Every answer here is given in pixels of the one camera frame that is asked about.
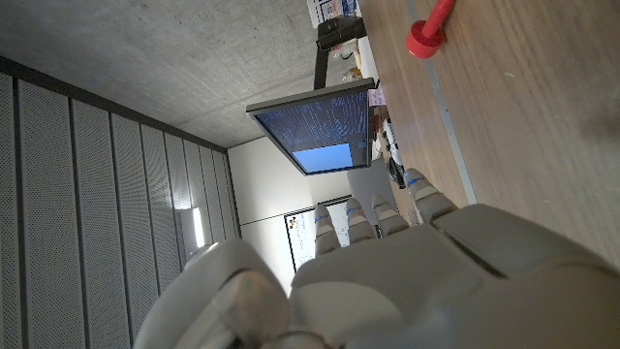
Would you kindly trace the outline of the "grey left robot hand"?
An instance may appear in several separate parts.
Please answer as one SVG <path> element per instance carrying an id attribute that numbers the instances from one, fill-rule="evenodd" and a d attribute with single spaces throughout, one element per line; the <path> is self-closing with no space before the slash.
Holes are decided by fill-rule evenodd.
<path id="1" fill-rule="evenodd" d="M 619 271 L 584 246 L 486 205 L 456 206 L 415 169 L 421 221 L 383 198 L 347 203 L 342 246 L 323 206 L 316 255 L 284 289 L 251 244 L 194 255 L 154 303 L 138 348 L 615 348 Z"/>

